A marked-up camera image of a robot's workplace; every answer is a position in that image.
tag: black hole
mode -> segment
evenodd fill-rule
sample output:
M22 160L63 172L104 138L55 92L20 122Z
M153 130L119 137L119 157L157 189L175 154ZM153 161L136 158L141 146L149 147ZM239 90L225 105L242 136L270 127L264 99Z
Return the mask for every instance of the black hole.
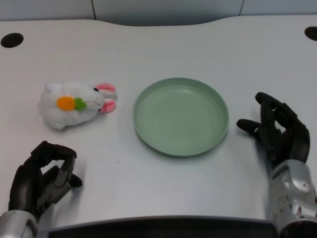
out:
M317 41L317 27L316 26L310 26L310 27L307 27L305 29L305 35L313 40L313 41Z
M24 37L20 33L11 33L6 35L1 40L1 45L5 48L13 48L20 45Z

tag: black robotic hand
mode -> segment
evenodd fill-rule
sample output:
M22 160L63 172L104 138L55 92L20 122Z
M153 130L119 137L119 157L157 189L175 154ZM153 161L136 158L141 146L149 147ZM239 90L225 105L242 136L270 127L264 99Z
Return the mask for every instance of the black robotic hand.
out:
M261 105L261 123L240 119L237 126L253 135L266 149L272 168L292 159L306 163L310 149L310 135L305 125L285 103L265 93L257 93ZM275 127L277 121L286 130L282 133Z
M16 171L9 211L26 211L39 221L52 203L58 203L72 187L82 186L81 179L72 174L76 157L72 149L43 141ZM52 160L64 162L61 168L54 166L42 174L41 168Z

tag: robotic hand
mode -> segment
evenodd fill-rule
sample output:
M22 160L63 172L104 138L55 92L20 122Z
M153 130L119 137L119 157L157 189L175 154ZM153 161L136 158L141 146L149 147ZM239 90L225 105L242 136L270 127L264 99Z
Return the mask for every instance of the robotic hand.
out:
M240 119L237 125L266 149L271 165L269 214L283 238L317 236L317 196L306 165L310 136L305 125L285 104L265 93L256 95L261 123ZM286 130L275 127L277 121Z
M10 191L9 211L0 217L0 238L33 238L37 222L52 204L57 204L72 187L82 181L73 175L76 152L43 141L15 174ZM41 168L52 160L63 160L42 174Z

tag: white plush toy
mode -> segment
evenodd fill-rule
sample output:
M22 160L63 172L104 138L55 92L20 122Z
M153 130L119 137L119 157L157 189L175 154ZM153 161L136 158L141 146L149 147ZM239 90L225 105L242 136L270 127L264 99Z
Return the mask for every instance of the white plush toy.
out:
M48 83L39 103L44 121L55 129L76 125L90 120L98 112L107 113L115 109L115 87L109 83L91 87L84 83Z

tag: white table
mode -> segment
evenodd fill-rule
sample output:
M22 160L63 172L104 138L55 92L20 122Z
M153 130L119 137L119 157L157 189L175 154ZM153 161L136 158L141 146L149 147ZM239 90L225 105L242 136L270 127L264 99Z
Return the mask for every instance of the white table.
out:
M317 16L233 17L194 26L127 27L92 20L0 22L0 212L16 169L43 140L74 149L84 186L41 219L40 230L128 217L207 215L265 219L267 175L255 141L236 122L260 120L257 92L286 102L311 132L308 165L317 184L317 42L304 30ZM149 149L132 108L150 84L183 76L215 88L228 104L229 131L214 150L175 159ZM117 109L55 131L37 103L46 82L111 82Z

